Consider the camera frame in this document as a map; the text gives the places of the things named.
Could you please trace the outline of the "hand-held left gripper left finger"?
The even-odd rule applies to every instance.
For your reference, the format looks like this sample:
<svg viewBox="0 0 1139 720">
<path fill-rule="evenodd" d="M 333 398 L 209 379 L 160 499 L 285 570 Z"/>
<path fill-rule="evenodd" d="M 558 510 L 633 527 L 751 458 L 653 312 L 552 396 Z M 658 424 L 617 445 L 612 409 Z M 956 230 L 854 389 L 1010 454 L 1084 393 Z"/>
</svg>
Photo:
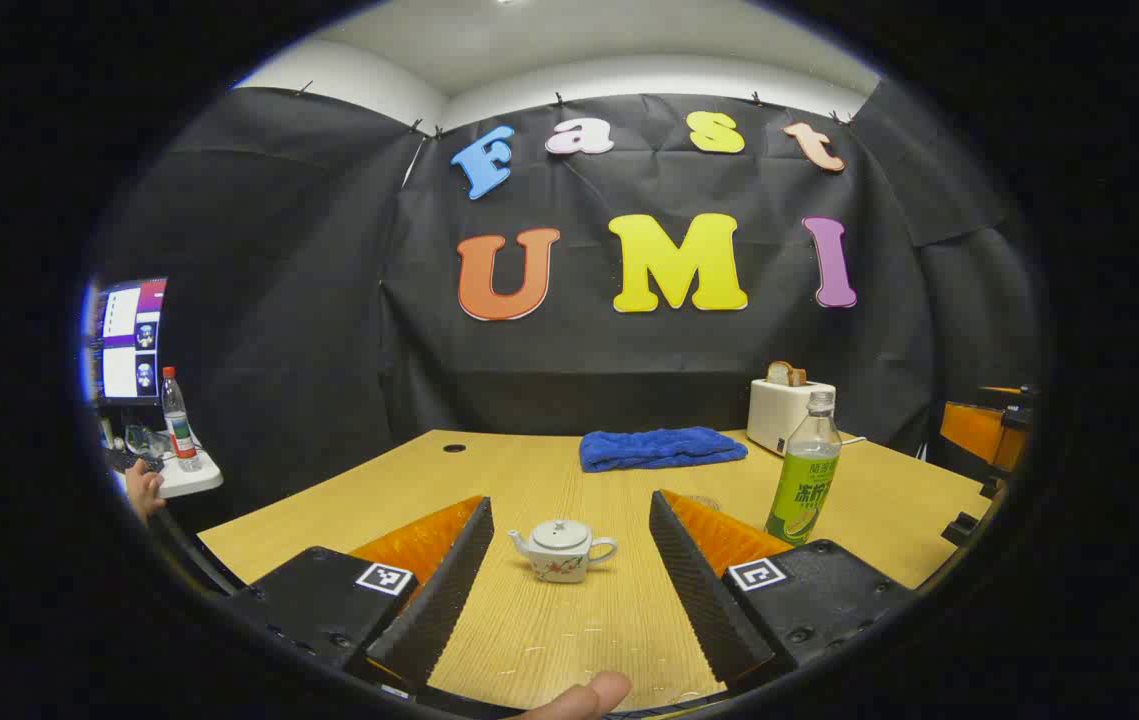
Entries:
<svg viewBox="0 0 1139 720">
<path fill-rule="evenodd" d="M 492 538 L 491 500 L 473 496 L 353 551 L 305 548 L 223 605 L 319 664 L 419 692 L 453 637 Z"/>
</svg>

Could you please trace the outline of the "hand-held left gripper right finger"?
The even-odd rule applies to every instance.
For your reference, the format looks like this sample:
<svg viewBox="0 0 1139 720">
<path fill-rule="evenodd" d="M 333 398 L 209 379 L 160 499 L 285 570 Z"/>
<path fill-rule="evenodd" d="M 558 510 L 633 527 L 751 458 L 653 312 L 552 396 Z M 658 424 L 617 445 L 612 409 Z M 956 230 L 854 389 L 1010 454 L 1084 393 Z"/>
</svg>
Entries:
<svg viewBox="0 0 1139 720">
<path fill-rule="evenodd" d="M 915 602 L 829 539 L 792 547 L 669 489 L 653 492 L 648 527 L 712 676 L 732 692 L 816 664 Z"/>
</svg>

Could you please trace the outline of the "white floral teacup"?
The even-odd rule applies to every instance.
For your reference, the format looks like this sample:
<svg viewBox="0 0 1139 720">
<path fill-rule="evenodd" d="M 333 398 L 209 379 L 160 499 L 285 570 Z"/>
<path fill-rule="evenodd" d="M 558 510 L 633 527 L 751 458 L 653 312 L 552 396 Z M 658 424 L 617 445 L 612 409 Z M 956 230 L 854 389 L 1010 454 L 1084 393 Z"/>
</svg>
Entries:
<svg viewBox="0 0 1139 720">
<path fill-rule="evenodd" d="M 528 562 L 528 568 L 533 571 L 540 582 L 549 583 L 582 583 L 589 568 L 596 564 L 609 561 L 618 553 L 618 541 L 613 537 L 596 537 L 592 532 L 592 541 L 584 553 L 570 555 L 570 553 L 536 553 L 531 547 L 531 533 L 525 538 L 518 530 L 510 530 L 508 533 L 514 550 L 519 553 L 524 561 Z"/>
</svg>

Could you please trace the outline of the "white teacup lid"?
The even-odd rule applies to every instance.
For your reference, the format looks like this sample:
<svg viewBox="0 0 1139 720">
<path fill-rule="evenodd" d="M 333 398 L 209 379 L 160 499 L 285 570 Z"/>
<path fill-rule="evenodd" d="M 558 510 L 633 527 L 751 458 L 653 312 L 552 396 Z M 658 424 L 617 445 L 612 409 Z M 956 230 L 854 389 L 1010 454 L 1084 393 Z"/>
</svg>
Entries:
<svg viewBox="0 0 1139 720">
<path fill-rule="evenodd" d="M 531 547 L 536 553 L 584 553 L 592 541 L 592 530 L 581 521 L 551 519 L 538 524 L 531 532 Z"/>
</svg>

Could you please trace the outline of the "green label water bottle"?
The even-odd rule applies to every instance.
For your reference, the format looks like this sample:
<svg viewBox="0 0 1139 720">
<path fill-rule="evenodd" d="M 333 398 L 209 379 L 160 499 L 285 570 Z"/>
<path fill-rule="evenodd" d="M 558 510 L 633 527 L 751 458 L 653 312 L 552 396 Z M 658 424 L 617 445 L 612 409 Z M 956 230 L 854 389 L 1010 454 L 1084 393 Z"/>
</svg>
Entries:
<svg viewBox="0 0 1139 720">
<path fill-rule="evenodd" d="M 808 542 L 828 497 L 842 437 L 834 422 L 835 393 L 825 388 L 808 396 L 808 415 L 784 445 L 782 465 L 767 533 L 793 547 Z"/>
</svg>

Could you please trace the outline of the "red cap plastic bottle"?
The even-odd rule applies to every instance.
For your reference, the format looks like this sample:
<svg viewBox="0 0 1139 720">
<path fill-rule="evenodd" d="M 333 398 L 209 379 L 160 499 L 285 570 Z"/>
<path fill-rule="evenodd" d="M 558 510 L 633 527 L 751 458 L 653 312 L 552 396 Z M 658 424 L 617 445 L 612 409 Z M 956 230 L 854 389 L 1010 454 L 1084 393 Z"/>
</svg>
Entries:
<svg viewBox="0 0 1139 720">
<path fill-rule="evenodd" d="M 173 456 L 177 457 L 177 463 L 182 471 L 200 471 L 202 461 L 197 442 L 191 433 L 185 396 L 182 396 L 180 384 L 177 382 L 175 366 L 163 366 L 162 381 L 162 409 L 165 411 L 167 437 L 170 437 Z"/>
</svg>

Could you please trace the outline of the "blue towel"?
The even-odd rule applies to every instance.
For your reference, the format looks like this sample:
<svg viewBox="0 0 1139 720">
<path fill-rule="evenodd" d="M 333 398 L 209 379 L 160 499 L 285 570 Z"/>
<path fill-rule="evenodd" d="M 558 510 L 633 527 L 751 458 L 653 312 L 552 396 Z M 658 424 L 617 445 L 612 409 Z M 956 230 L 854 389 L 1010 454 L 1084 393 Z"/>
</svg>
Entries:
<svg viewBox="0 0 1139 720">
<path fill-rule="evenodd" d="M 582 437 L 579 460 L 587 473 L 693 468 L 743 460 L 747 448 L 706 427 L 615 433 L 596 429 Z"/>
</svg>

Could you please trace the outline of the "white toaster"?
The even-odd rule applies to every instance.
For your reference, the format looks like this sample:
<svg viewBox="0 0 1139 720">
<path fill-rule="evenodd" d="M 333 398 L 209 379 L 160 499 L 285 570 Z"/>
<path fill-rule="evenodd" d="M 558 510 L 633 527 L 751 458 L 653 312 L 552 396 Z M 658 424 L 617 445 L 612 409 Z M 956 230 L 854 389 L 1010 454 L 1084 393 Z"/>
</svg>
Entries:
<svg viewBox="0 0 1139 720">
<path fill-rule="evenodd" d="M 765 450 L 782 455 L 785 442 L 808 416 L 808 401 L 816 392 L 837 388 L 826 383 L 806 382 L 803 386 L 785 386 L 765 379 L 752 381 L 746 436 Z"/>
</svg>

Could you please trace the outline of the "small white side table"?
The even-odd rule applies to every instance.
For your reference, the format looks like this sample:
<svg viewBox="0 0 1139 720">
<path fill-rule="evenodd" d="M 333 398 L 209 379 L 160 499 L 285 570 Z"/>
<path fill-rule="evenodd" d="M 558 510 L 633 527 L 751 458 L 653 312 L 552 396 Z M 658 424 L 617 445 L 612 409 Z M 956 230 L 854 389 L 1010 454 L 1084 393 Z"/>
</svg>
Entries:
<svg viewBox="0 0 1139 720">
<path fill-rule="evenodd" d="M 212 456 L 204 452 L 202 448 L 197 450 L 197 460 L 200 466 L 195 471 L 182 469 L 177 457 L 159 460 L 156 457 L 130 455 L 130 452 L 116 450 L 116 448 L 103 448 L 103 457 L 107 468 L 112 471 L 113 477 L 117 480 L 122 492 L 125 492 L 128 488 L 125 471 L 133 468 L 138 460 L 147 465 L 147 471 L 158 471 L 162 475 L 161 498 L 194 496 L 194 493 L 208 491 L 208 489 L 223 484 L 220 468 L 213 461 Z"/>
</svg>

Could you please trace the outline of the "black backdrop cloth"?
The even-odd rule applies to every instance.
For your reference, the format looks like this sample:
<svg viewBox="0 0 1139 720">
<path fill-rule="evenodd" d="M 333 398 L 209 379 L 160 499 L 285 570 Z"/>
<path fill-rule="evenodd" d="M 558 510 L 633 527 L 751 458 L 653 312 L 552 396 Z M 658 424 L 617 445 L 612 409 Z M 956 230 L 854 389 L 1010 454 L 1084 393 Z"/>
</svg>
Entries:
<svg viewBox="0 0 1139 720">
<path fill-rule="evenodd" d="M 847 124 L 623 95 L 442 138 L 237 88 L 122 201 L 103 283 L 167 279 L 159 360 L 223 474 L 172 506 L 199 533 L 427 429 L 738 429 L 775 360 L 949 466 L 945 401 L 1043 379 L 1027 242 L 893 85 Z"/>
</svg>

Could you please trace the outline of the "clear plastic bag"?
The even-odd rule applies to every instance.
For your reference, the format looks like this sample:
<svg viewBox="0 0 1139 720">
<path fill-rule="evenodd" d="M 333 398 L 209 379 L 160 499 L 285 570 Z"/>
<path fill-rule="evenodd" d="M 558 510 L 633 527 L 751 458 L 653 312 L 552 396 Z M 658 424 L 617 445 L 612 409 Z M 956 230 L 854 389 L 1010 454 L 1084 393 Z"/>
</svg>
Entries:
<svg viewBox="0 0 1139 720">
<path fill-rule="evenodd" d="M 133 455 L 163 460 L 171 455 L 171 443 L 167 434 L 149 429 L 144 425 L 126 425 L 124 432 L 126 450 Z"/>
</svg>

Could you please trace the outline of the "computer monitor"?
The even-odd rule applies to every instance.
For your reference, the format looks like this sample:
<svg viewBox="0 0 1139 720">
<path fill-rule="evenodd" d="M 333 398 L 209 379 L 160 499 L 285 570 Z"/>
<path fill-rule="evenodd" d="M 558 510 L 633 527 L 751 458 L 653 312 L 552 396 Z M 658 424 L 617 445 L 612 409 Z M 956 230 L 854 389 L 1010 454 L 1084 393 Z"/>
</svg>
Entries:
<svg viewBox="0 0 1139 720">
<path fill-rule="evenodd" d="M 83 361 L 92 404 L 159 406 L 166 291 L 163 275 L 87 291 Z"/>
</svg>

